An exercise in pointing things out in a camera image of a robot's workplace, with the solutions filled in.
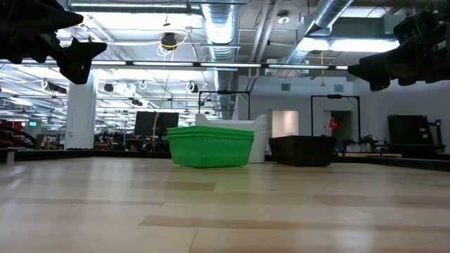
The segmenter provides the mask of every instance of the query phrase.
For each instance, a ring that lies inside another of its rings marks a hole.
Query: white basket
[[[260,115],[252,120],[214,120],[209,121],[204,115],[195,116],[196,126],[222,127],[227,129],[248,130],[255,132],[252,151],[248,162],[264,162],[267,144],[267,115]]]

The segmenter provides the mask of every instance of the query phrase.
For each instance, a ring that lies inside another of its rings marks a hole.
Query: red object
[[[334,118],[330,119],[330,124],[328,125],[331,128],[331,136],[335,136],[335,129],[338,127],[338,123],[336,123]]]
[[[5,126],[5,127],[13,127],[16,130],[22,130],[23,129],[22,122],[14,122],[14,124],[13,124],[12,121],[8,121],[8,122],[5,121],[5,122],[0,123],[0,125]],[[18,140],[22,140],[22,136],[16,136],[16,138]],[[11,142],[9,142],[8,140],[3,139],[3,138],[0,138],[0,142],[2,142],[2,143],[10,143],[11,144],[10,147],[11,146],[13,146],[14,148],[19,148],[20,147],[20,145],[13,145]]]

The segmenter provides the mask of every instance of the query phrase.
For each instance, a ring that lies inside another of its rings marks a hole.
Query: doorway
[[[352,129],[352,112],[349,111],[331,111],[331,117],[335,119],[337,128],[334,136],[336,137],[336,148],[344,149],[344,141],[353,136]]]

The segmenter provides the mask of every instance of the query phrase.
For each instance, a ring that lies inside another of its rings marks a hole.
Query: metal duct
[[[308,28],[301,34],[302,37],[320,29],[329,28],[344,13],[345,9],[352,4],[353,0],[321,0],[316,11],[315,18]],[[307,57],[309,51],[297,46],[286,58],[285,63],[299,65]]]
[[[74,12],[104,13],[171,13],[202,15],[200,5],[186,4],[185,1],[172,3],[120,2],[112,0],[67,0],[67,8]]]
[[[210,47],[210,58],[213,62],[233,62],[236,60],[236,48],[227,47],[236,41],[236,28],[238,17],[238,6],[230,4],[203,4],[203,15],[205,16],[205,28],[208,43],[223,44],[220,47]],[[218,91],[232,91],[233,72],[214,71],[214,85]],[[217,96],[221,108],[222,119],[233,117],[236,96]]]

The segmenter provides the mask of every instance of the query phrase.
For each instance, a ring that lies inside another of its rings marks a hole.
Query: green plastic basket
[[[196,168],[246,165],[254,132],[209,126],[169,130],[169,144],[175,164]]]

